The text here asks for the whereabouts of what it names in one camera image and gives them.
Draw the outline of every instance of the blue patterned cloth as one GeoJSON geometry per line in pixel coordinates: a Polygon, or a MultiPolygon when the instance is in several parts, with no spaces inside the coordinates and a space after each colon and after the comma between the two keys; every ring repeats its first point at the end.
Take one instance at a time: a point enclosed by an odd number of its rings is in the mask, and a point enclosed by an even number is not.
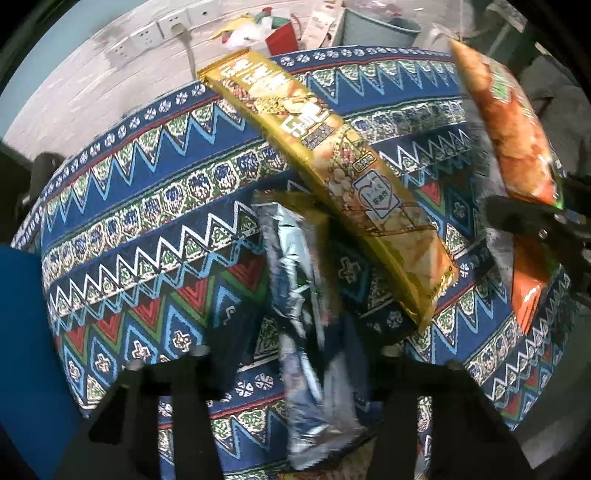
{"type": "MultiPolygon", "coordinates": [[[[514,428],[552,375],[571,329],[558,273],[523,334],[483,239],[470,140],[451,58],[412,48],[339,47],[276,57],[351,122],[437,225],[460,277],[434,321],[404,341],[425,362],[462,361],[514,428]]],[[[43,257],[50,328],[87,416],[133,358],[167,361],[228,339],[226,398],[210,403],[226,477],[267,479],[286,466],[277,331],[269,316],[254,189],[305,189],[225,100],[196,82],[130,115],[69,159],[14,239],[43,257]]],[[[379,268],[334,240],[344,300],[376,347],[412,329],[379,268]]],[[[365,423],[371,405],[358,399],[365,423]]],[[[163,478],[174,475],[170,399],[160,402],[163,478]]],[[[430,456],[428,398],[418,439],[430,456]]]]}

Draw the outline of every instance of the patterned fabric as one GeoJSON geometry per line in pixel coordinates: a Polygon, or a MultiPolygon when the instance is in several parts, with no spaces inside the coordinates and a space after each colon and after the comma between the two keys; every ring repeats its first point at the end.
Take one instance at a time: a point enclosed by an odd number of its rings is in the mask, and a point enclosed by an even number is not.
{"type": "MultiPolygon", "coordinates": [[[[373,144],[460,268],[431,327],[403,347],[426,362],[462,361],[514,428],[560,360],[573,317],[569,280],[560,272],[551,282],[524,335],[482,238],[450,57],[344,47],[275,60],[373,144]]],[[[237,357],[224,359],[228,368],[240,362],[231,389],[209,406],[226,477],[236,480],[267,479],[286,468],[278,339],[265,314],[254,189],[305,187],[255,128],[197,82],[131,115],[66,162],[14,239],[18,248],[41,251],[50,327],[85,416],[133,358],[177,358],[203,342],[206,325],[238,340],[237,357]]],[[[376,347],[400,329],[411,331],[379,268],[346,235],[334,242],[343,298],[376,347]]],[[[375,424],[370,404],[358,399],[357,408],[375,424]]],[[[161,399],[164,478],[174,476],[171,414],[170,399],[161,399]]],[[[428,462],[430,399],[420,400],[418,416],[428,462]]],[[[334,476],[350,478],[341,474],[334,476]]]]}

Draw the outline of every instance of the blue object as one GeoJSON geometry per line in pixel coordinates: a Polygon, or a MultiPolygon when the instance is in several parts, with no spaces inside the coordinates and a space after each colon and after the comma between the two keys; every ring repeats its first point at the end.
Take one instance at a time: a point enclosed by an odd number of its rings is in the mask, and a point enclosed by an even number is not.
{"type": "Polygon", "coordinates": [[[51,479],[82,422],[47,328],[41,258],[0,247],[0,421],[40,480],[51,479]]]}
{"type": "Polygon", "coordinates": [[[413,20],[397,19],[396,25],[367,17],[353,10],[345,13],[343,45],[380,45],[411,47],[421,33],[421,26],[413,20]]]}

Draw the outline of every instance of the crumpled plastic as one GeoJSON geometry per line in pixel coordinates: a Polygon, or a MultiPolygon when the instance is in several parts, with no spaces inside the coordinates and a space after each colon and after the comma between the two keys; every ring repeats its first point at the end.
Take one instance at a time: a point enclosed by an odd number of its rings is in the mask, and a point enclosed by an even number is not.
{"type": "MultiPolygon", "coordinates": [[[[468,93],[464,110],[481,211],[491,195],[562,208],[563,169],[517,80],[468,46],[454,40],[450,46],[468,93]]],[[[486,225],[486,212],[483,220],[486,225]]],[[[511,292],[517,322],[527,333],[558,265],[534,238],[486,228],[486,243],[511,292]]]]}
{"type": "Polygon", "coordinates": [[[343,348],[346,323],[326,258],[329,217],[303,193],[256,192],[288,418],[288,458],[308,468],[365,432],[343,348]]]}

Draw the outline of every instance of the trash bin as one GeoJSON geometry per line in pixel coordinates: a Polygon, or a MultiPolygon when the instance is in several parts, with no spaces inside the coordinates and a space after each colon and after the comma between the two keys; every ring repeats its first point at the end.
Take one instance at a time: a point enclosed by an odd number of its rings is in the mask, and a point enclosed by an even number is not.
{"type": "Polygon", "coordinates": [[[390,25],[347,9],[343,45],[411,47],[421,33],[421,26],[405,18],[398,18],[397,24],[390,25]]]}

